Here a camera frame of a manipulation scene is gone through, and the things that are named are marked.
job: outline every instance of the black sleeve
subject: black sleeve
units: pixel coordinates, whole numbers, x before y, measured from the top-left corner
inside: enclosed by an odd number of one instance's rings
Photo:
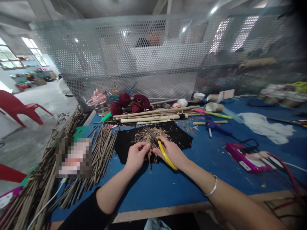
[[[100,210],[95,191],[84,200],[76,209],[67,217],[59,230],[67,229],[104,229],[112,217]]]

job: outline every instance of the yellow scissors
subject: yellow scissors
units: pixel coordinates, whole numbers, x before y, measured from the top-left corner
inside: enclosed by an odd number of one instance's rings
[[[162,146],[161,141],[154,135],[154,133],[153,133],[147,126],[143,126],[143,127],[144,127],[144,128],[150,133],[150,135],[152,135],[153,138],[158,142],[159,147],[160,147],[160,150],[161,150],[161,152],[162,152],[164,158],[166,159],[167,163],[172,167],[172,169],[178,170],[178,169],[176,168],[176,166],[174,166],[173,163],[170,161],[170,159],[167,157],[167,155],[166,155],[166,153],[165,153],[165,150],[164,150],[164,148],[163,148],[163,146]]]

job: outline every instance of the silver bangle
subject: silver bangle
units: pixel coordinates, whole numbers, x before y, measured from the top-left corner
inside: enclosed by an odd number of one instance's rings
[[[213,175],[214,176],[214,178],[215,178],[215,185],[214,185],[214,188],[212,189],[212,191],[211,192],[209,192],[208,194],[205,194],[204,192],[202,192],[202,194],[204,195],[204,196],[210,196],[210,195],[212,195],[213,193],[214,193],[214,191],[216,190],[216,187],[217,187],[217,176],[216,175]]]

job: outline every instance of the dark red yarn ball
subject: dark red yarn ball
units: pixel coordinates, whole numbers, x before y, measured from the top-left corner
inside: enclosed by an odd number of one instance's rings
[[[111,112],[112,116],[121,115],[122,114],[121,104],[119,104],[118,102],[112,103],[111,108],[110,108],[110,112]]]
[[[122,107],[127,107],[130,104],[131,98],[127,93],[121,93],[119,96],[119,103]]]

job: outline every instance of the table edge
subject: table edge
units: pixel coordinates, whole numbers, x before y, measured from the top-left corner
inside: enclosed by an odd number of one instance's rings
[[[300,189],[300,195],[307,196],[307,191],[304,189]],[[256,202],[264,202],[271,200],[293,198],[294,194],[290,190],[283,190],[278,192],[250,195],[249,197]],[[122,212],[117,214],[113,223],[121,223],[133,220],[176,215],[176,214],[188,213],[194,211],[205,211],[210,209],[211,207],[212,207],[211,203],[209,201],[206,201],[206,202],[185,204],[185,205],[172,206],[172,207]],[[50,230],[57,230],[63,222],[64,221],[52,222]]]

